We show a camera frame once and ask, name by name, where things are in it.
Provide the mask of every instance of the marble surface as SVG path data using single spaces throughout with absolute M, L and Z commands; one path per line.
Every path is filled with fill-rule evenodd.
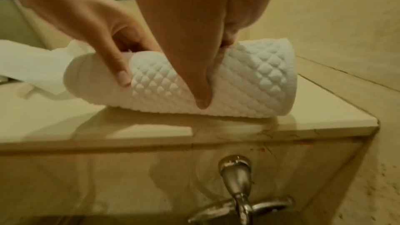
M 271 119 L 162 115 L 105 108 L 28 84 L 0 86 L 0 151 L 214 145 L 370 135 L 375 117 L 299 78 L 295 105 Z

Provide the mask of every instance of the chrome faucet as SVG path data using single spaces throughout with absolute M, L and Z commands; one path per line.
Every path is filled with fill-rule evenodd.
M 221 216 L 237 214 L 241 225 L 252 225 L 253 217 L 276 210 L 294 207 L 294 200 L 289 197 L 275 197 L 251 203 L 248 196 L 251 191 L 251 164 L 240 155 L 225 157 L 218 164 L 218 169 L 231 199 L 213 203 L 193 213 L 189 223 L 202 223 Z

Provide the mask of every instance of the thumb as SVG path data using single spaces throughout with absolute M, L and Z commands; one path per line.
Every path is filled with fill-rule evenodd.
M 129 66 L 123 59 L 111 35 L 103 35 L 93 42 L 88 42 L 101 57 L 111 74 L 121 86 L 128 86 L 132 82 Z
M 207 79 L 207 72 L 180 71 L 178 74 L 194 95 L 197 107 L 200 109 L 206 109 L 210 105 L 213 96 L 210 83 Z

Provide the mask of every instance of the rolled towel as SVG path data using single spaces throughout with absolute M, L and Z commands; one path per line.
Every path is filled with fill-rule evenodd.
M 153 113 L 269 118 L 290 112 L 296 95 L 294 52 L 287 39 L 242 41 L 221 51 L 210 81 L 212 103 L 198 109 L 189 88 L 164 54 L 123 53 L 133 74 L 130 87 L 117 84 L 95 54 L 75 58 L 64 85 L 96 105 Z

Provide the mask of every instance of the vanity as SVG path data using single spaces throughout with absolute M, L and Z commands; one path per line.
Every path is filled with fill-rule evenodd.
M 240 187 L 250 205 L 293 200 L 301 211 L 378 121 L 301 76 L 297 92 L 287 116 L 247 119 L 134 112 L 0 85 L 0 217 L 186 224 L 207 205 L 229 205 Z

